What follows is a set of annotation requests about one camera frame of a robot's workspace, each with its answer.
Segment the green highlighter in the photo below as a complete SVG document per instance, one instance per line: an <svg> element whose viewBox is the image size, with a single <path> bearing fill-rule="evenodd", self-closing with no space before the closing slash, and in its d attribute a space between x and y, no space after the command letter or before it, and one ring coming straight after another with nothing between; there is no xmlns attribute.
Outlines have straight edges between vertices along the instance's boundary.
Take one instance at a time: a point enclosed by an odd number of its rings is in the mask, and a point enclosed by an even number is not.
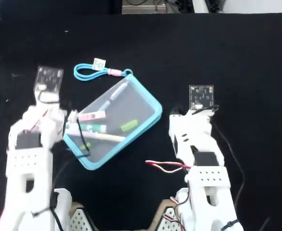
<svg viewBox="0 0 282 231"><path fill-rule="evenodd" d="M125 132L125 131L129 131L129 130L135 128L137 125L138 125L138 120L134 119L134 120L131 120L130 122L128 122L124 125L121 125L120 129L121 129L122 132Z"/></svg>

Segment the black cloth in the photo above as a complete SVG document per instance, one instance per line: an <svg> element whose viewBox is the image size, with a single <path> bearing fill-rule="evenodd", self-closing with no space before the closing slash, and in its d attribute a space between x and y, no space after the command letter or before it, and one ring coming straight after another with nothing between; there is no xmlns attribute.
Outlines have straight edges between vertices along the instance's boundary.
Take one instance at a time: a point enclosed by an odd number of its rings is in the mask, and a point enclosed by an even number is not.
<svg viewBox="0 0 282 231"><path fill-rule="evenodd" d="M8 132L34 104L37 66L64 69L60 97L78 110L119 81L81 82L78 63L107 60L131 68L163 106L161 120L95 171L75 161L57 187L68 189L103 230L147 228L162 199L185 186L184 173L165 174L147 159L175 161L168 136L169 113L188 107L190 84L213 84L221 106L214 121L228 138L245 171L238 218L247 231L282 230L282 14L118 15L80 17L40 24L0 23L0 213L5 198ZM236 195L242 177L226 144ZM72 156L54 149L54 173Z"/></svg>
<svg viewBox="0 0 282 231"><path fill-rule="evenodd" d="M0 17L5 21L121 13L122 0L0 0Z"/></svg>

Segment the white pen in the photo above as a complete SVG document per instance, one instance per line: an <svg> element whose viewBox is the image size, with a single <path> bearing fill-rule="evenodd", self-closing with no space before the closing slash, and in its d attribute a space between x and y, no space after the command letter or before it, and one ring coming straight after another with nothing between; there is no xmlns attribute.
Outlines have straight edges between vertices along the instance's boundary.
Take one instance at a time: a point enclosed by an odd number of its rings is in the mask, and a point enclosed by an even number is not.
<svg viewBox="0 0 282 231"><path fill-rule="evenodd" d="M125 82L125 83L121 84L115 90L115 92L113 92L113 94L110 96L110 101L115 100L122 93L122 91L125 90L125 88L127 86L128 86L128 82ZM105 101L104 104L98 109L98 111L105 111L111 105L110 101L109 100Z"/></svg>
<svg viewBox="0 0 282 231"><path fill-rule="evenodd" d="M119 94L122 93L123 90L125 90L125 88L128 86L128 82L125 82L123 84L121 84L118 89L115 90L115 92L113 92L113 94L111 95L110 99L111 100L115 100Z"/></svg>
<svg viewBox="0 0 282 231"><path fill-rule="evenodd" d="M76 129L66 129L65 133L70 136L81 136L80 131ZM109 134L101 134L97 132L82 131L84 138L93 138L98 140L122 142L126 137L124 136L114 136Z"/></svg>

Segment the black circuit board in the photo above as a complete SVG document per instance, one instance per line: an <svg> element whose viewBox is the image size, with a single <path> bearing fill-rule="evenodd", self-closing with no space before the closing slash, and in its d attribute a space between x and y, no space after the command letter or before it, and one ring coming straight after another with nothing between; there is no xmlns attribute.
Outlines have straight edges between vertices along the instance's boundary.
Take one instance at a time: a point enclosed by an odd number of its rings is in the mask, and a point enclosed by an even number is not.
<svg viewBox="0 0 282 231"><path fill-rule="evenodd" d="M190 85L190 109L214 105L213 85Z"/></svg>
<svg viewBox="0 0 282 231"><path fill-rule="evenodd" d="M63 79L63 69L39 66L34 84L34 91L59 93Z"/></svg>

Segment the pencil case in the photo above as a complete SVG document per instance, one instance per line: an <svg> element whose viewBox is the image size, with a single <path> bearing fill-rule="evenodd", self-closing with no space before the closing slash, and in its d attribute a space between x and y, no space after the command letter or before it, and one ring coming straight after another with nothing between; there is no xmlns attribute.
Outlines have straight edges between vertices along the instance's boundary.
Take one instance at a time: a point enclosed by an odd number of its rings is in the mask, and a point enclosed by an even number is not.
<svg viewBox="0 0 282 231"><path fill-rule="evenodd" d="M80 128L66 123L64 140L77 157L89 153L79 161L95 170L153 126L161 113L161 104L129 74L78 114Z"/></svg>

